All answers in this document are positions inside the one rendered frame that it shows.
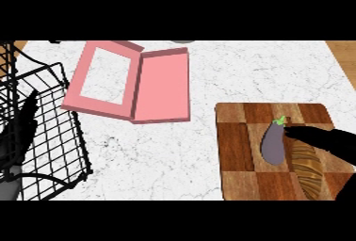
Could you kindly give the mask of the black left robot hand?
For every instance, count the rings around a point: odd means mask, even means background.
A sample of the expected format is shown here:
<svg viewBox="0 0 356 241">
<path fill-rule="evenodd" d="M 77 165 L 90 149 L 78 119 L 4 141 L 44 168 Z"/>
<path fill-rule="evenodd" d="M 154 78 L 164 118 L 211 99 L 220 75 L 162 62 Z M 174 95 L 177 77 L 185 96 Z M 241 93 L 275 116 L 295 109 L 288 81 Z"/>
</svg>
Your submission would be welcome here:
<svg viewBox="0 0 356 241">
<path fill-rule="evenodd" d="M 35 137 L 37 90 L 27 97 L 18 114 L 0 132 L 0 169 L 22 163 L 25 153 Z"/>
</svg>

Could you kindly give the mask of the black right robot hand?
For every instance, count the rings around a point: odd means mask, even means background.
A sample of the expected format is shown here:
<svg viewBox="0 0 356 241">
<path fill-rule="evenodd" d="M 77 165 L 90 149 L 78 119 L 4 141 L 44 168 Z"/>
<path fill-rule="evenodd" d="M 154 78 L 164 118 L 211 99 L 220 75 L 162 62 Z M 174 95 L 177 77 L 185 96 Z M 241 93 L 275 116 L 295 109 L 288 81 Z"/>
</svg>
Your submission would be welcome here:
<svg viewBox="0 0 356 241">
<path fill-rule="evenodd" d="M 356 134 L 344 130 L 323 130 L 312 126 L 285 127 L 285 136 L 328 151 L 356 167 Z M 356 202 L 356 174 L 344 184 L 335 201 Z"/>
</svg>

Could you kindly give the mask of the brown striped croissant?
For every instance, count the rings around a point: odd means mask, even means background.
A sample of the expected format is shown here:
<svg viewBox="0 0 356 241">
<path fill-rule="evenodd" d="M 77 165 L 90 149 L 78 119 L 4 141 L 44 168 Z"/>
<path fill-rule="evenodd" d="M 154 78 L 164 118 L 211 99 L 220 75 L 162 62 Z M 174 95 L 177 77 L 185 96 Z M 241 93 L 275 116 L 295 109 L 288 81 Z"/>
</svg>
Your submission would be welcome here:
<svg viewBox="0 0 356 241">
<path fill-rule="evenodd" d="M 320 197 L 322 164 L 315 148 L 300 140 L 292 144 L 292 168 L 304 196 L 315 201 Z"/>
</svg>

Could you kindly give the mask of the wooden checkered cutting board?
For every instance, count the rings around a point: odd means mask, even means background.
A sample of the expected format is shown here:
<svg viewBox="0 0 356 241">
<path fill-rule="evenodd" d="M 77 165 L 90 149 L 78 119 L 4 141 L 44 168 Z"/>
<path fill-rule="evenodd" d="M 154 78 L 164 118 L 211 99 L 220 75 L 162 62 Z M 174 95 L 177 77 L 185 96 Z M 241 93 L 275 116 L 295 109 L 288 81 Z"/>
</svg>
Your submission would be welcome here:
<svg viewBox="0 0 356 241">
<path fill-rule="evenodd" d="M 260 142 L 275 119 L 292 126 L 331 130 L 334 123 L 322 104 L 219 103 L 216 126 L 223 198 L 229 200 L 298 200 L 306 192 L 297 179 L 292 155 L 270 165 L 260 153 Z"/>
</svg>

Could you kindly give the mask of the pink cardboard box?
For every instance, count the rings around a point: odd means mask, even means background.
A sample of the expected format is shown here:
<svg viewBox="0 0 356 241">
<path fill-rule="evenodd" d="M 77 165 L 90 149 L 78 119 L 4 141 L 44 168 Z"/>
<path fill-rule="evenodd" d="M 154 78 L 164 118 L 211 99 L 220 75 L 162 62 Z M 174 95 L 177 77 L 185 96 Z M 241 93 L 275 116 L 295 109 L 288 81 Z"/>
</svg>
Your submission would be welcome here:
<svg viewBox="0 0 356 241">
<path fill-rule="evenodd" d="M 121 104 L 81 96 L 97 48 L 130 60 Z M 137 124 L 190 121 L 188 48 L 145 52 L 127 40 L 89 40 L 60 108 Z"/>
</svg>

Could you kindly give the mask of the purple eggplant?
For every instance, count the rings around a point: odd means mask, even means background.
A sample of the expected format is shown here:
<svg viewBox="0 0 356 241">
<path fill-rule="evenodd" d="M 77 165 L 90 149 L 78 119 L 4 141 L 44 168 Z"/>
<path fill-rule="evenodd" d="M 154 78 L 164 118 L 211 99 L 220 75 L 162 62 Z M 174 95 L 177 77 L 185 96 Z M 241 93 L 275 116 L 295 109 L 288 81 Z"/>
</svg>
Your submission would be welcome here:
<svg viewBox="0 0 356 241">
<path fill-rule="evenodd" d="M 285 127 L 285 116 L 273 119 L 270 126 L 264 132 L 261 143 L 260 143 L 260 153 L 264 161 L 278 166 L 284 162 L 285 158 L 285 147 L 284 147 L 284 127 Z"/>
</svg>

